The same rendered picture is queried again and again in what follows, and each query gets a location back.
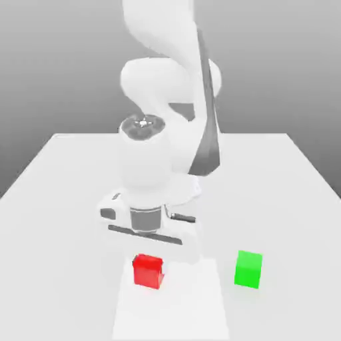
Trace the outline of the small green cube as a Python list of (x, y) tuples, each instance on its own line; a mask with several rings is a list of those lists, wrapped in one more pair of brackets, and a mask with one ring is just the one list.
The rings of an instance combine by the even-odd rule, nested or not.
[(236, 259), (234, 283), (239, 286), (258, 289), (262, 270), (262, 255), (239, 250)]

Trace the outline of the small red cube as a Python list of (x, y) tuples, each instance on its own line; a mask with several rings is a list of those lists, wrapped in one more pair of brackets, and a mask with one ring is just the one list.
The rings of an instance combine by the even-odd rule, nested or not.
[(163, 259), (147, 254), (138, 254), (132, 261), (136, 285), (159, 289), (164, 278)]

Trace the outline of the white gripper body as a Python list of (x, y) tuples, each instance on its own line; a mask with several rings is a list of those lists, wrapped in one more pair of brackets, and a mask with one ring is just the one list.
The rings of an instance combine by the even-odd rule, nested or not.
[(107, 227), (107, 240), (129, 256), (146, 254), (165, 262), (195, 263), (200, 258), (198, 224), (162, 217), (155, 233), (135, 232), (113, 224)]

